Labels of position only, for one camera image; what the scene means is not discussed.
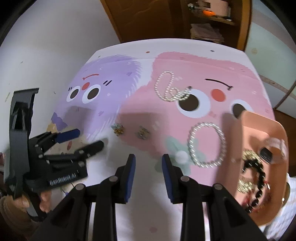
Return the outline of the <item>person's left hand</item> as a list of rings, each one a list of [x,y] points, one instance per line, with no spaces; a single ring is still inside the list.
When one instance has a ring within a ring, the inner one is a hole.
[[[30,201],[26,196],[1,198],[1,240],[29,240],[39,227],[27,213]]]

